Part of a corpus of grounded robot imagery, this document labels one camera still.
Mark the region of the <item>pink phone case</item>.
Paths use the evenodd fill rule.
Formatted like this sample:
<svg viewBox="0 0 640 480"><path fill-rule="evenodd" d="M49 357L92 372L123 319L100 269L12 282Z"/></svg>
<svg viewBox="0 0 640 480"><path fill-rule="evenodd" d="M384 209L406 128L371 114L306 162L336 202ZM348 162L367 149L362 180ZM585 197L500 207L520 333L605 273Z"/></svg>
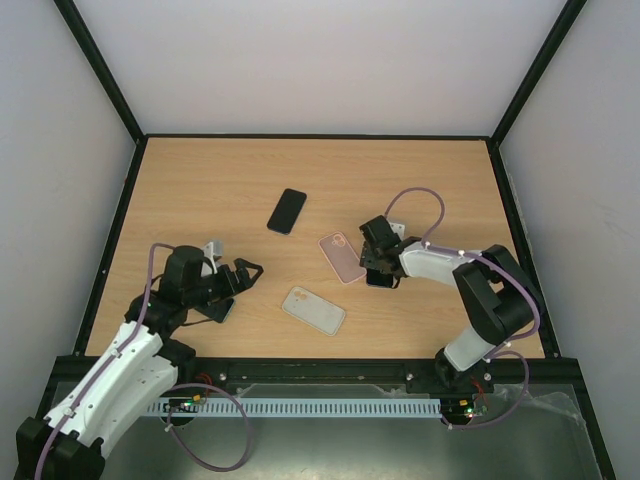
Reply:
<svg viewBox="0 0 640 480"><path fill-rule="evenodd" d="M342 284L349 285L366 276L366 270L359 264L359 256L342 232L321 238L318 246Z"/></svg>

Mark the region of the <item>beige phone case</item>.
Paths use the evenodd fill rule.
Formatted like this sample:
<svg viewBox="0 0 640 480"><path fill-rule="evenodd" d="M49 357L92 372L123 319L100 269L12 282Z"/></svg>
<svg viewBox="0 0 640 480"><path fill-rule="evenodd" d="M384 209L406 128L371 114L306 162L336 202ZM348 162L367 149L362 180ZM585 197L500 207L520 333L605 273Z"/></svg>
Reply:
<svg viewBox="0 0 640 480"><path fill-rule="evenodd" d="M334 336L346 318L344 309L302 287L293 287L281 308L285 313L327 336Z"/></svg>

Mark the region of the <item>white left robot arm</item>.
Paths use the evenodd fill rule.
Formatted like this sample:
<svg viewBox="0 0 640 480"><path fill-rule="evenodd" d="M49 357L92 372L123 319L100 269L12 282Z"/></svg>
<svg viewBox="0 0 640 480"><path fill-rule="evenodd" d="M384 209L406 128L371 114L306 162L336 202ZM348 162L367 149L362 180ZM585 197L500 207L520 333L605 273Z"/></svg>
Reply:
<svg viewBox="0 0 640 480"><path fill-rule="evenodd" d="M193 388L196 352L173 339L190 311L223 322L237 295L251 289L262 266L220 261L220 246L173 247L161 274L152 269L104 353L41 419L16 432L18 470L26 479L98 479L119 440L171 390Z"/></svg>

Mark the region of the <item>blue-edged black phone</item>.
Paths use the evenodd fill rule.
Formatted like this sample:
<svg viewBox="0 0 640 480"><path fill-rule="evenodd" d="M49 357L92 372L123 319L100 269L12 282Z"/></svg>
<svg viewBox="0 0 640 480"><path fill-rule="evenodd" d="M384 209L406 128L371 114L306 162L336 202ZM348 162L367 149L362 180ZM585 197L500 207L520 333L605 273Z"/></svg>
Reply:
<svg viewBox="0 0 640 480"><path fill-rule="evenodd" d="M367 269L365 282L369 287L393 289L395 278L392 274L386 274L374 269Z"/></svg>

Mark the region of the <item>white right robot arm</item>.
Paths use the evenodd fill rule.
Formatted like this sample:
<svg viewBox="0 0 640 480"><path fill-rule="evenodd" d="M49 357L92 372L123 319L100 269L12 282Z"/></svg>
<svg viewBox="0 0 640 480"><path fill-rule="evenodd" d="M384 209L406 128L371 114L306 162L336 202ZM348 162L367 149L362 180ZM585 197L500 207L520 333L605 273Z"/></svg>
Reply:
<svg viewBox="0 0 640 480"><path fill-rule="evenodd" d="M506 247L476 251L402 239L382 215L359 230L364 239L360 265L393 286L403 278L423 278L458 290L470 326L436 354L435 375L443 389L460 390L478 363L538 331L541 294Z"/></svg>

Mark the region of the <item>green-edged black phone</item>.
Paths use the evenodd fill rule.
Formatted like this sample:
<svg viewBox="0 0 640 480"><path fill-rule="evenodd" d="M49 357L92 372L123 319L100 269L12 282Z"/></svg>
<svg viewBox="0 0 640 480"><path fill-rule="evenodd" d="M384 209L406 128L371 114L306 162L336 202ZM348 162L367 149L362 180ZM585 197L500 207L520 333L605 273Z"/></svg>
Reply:
<svg viewBox="0 0 640 480"><path fill-rule="evenodd" d="M213 321L222 324L230 315L234 304L235 299L228 298L200 308L199 312L205 317L205 322Z"/></svg>

